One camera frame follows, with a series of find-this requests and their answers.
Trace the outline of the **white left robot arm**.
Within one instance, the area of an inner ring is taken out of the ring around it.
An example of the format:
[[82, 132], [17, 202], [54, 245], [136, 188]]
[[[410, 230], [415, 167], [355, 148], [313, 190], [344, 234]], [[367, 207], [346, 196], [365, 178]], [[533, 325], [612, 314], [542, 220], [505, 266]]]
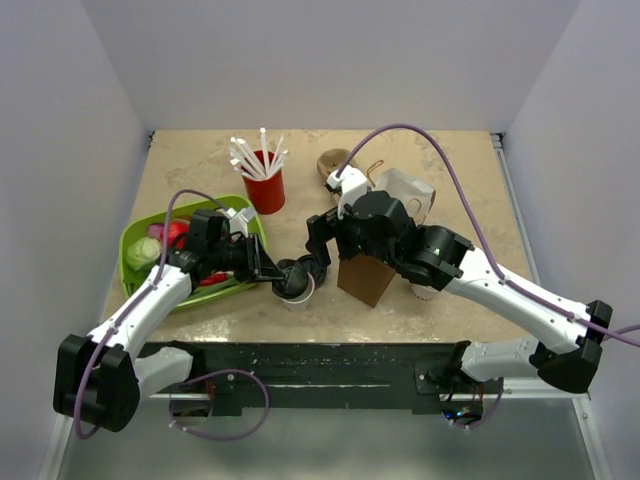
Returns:
[[208, 277], [231, 272], [242, 283], [270, 282], [281, 291], [286, 275], [256, 234], [231, 229], [224, 214], [196, 210], [182, 245], [172, 244], [143, 285], [107, 321], [84, 336], [69, 335], [57, 352], [53, 409], [94, 429], [122, 430], [139, 403], [172, 386], [200, 390], [207, 380], [201, 350], [172, 343], [140, 355], [168, 314]]

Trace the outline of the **brown paper bag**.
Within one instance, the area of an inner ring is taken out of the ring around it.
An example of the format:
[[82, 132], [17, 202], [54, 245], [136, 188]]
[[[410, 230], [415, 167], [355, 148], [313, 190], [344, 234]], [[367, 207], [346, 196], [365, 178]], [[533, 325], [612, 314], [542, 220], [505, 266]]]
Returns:
[[337, 285], [369, 307], [377, 306], [396, 275], [388, 264], [389, 249], [402, 236], [405, 219], [424, 223], [436, 199], [429, 183], [396, 168], [382, 170], [383, 165], [380, 159], [364, 171], [370, 189], [357, 215], [345, 218], [338, 242]]

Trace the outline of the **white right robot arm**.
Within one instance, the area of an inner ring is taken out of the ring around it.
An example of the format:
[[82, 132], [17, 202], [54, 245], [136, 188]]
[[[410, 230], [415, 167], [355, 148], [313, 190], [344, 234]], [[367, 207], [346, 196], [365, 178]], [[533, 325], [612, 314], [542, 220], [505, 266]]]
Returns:
[[459, 393], [503, 377], [538, 377], [573, 394], [588, 391], [597, 372], [612, 308], [602, 301], [570, 301], [506, 272], [497, 274], [487, 254], [440, 225], [418, 225], [403, 204], [369, 192], [344, 211], [333, 208], [307, 222], [307, 250], [331, 262], [334, 240], [342, 260], [375, 258], [413, 285], [473, 301], [526, 331], [510, 341], [455, 344], [450, 359], [429, 379]]

